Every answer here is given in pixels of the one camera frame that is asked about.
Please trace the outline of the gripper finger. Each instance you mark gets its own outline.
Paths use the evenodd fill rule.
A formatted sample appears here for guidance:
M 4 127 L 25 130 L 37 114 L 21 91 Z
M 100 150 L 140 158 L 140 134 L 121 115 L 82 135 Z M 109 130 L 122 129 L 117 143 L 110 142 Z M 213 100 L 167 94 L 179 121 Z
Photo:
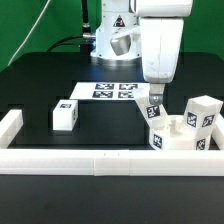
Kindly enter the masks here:
M 164 84 L 149 85 L 149 102 L 152 105 L 160 105 L 163 103 Z

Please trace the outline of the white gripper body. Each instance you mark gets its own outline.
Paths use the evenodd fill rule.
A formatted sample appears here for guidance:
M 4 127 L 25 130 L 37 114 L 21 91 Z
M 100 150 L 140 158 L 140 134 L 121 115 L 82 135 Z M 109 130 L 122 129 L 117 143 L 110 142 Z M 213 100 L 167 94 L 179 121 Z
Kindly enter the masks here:
M 182 18 L 141 18 L 140 36 L 144 79 L 170 83 L 174 77 L 182 38 Z

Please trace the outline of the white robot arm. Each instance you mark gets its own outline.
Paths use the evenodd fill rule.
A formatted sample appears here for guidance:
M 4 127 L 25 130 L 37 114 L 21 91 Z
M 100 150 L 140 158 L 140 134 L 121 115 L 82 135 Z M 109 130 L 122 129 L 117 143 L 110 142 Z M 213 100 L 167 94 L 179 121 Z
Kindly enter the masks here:
M 149 102 L 161 104 L 176 71 L 184 19 L 192 6 L 193 0 L 101 0 L 92 61 L 111 66 L 139 61 L 149 83 Z

